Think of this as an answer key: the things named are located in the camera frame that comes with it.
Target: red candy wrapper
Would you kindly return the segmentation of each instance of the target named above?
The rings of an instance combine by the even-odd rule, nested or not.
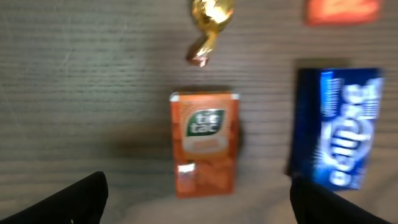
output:
[[[310,26],[345,25],[378,19],[381,0],[308,0]]]

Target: orange tic tac container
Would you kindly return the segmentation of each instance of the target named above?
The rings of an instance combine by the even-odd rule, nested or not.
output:
[[[177,197],[232,193],[239,95],[173,93],[170,102]]]
[[[359,24],[379,17],[381,0],[308,0],[307,23],[318,25]]]

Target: wood grain surface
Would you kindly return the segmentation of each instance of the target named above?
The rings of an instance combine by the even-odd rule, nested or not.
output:
[[[305,27],[303,0],[236,0],[206,68],[184,61],[200,35],[187,0],[0,1],[0,218],[97,170],[102,223],[295,223],[283,169],[295,61],[348,58],[386,84],[369,172],[342,196],[398,222],[398,1],[381,20]],[[168,98],[223,85],[241,94],[236,193],[177,200]]]

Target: gold foil wrapper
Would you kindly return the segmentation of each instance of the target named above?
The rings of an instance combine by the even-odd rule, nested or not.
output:
[[[233,0],[193,0],[192,15],[204,35],[188,51],[191,64],[207,64],[217,36],[231,21],[233,12]]]

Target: tic tac box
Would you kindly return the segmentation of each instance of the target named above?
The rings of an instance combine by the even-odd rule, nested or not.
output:
[[[170,103],[177,197],[232,193],[239,95],[180,92],[170,97]]]
[[[381,0],[308,0],[307,23],[347,25],[378,19]]]
[[[289,174],[329,190],[360,189],[379,115],[377,68],[301,69]]]

